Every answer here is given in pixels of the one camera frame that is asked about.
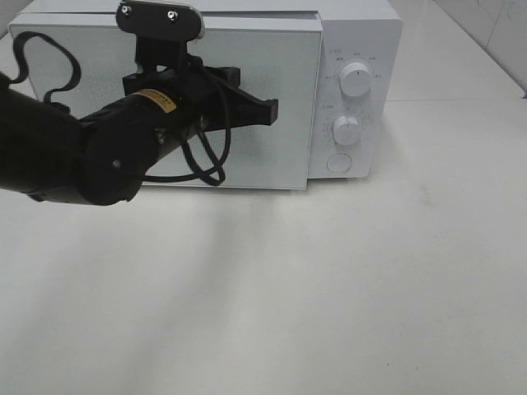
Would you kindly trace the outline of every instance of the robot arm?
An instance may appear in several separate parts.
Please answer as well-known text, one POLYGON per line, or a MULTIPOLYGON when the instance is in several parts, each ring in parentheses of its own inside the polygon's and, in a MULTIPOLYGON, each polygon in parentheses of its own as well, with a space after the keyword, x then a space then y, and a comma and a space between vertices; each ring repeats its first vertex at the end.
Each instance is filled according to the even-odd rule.
POLYGON ((82 119, 50 99, 54 92, 78 84, 77 60, 46 35, 25 32, 15 38, 21 74, 12 81, 0 73, 0 188, 36 201, 108 206, 133 199, 143 182, 201 179, 219 186, 226 179, 222 166, 229 155, 231 129, 276 121, 277 100, 258 100, 242 91, 240 69, 205 67, 201 58, 188 53, 187 43, 204 32, 203 19, 192 7, 127 1, 116 16, 121 30, 137 36, 138 72, 123 79, 124 98, 82 119), (73 68, 71 81, 48 92, 43 103, 9 88, 27 78, 23 46, 33 37, 60 49, 73 68), (158 72, 159 66, 164 70, 158 72), (218 157, 207 132, 222 129, 226 139, 218 157), (194 159, 188 144, 193 137, 203 144, 210 169, 202 169, 194 159), (178 148, 192 174, 146 175, 178 148))

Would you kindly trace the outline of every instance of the power knob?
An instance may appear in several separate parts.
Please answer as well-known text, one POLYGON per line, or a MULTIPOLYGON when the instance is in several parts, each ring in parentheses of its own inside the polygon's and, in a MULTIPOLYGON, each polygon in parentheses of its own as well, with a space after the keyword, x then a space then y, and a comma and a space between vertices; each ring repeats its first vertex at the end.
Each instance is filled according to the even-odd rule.
POLYGON ((333 138, 340 146, 351 146, 361 139, 359 121, 352 115, 338 117, 333 122, 333 138))
POLYGON ((344 95, 358 97, 371 89, 371 69, 361 61, 349 63, 340 71, 340 87, 344 95))

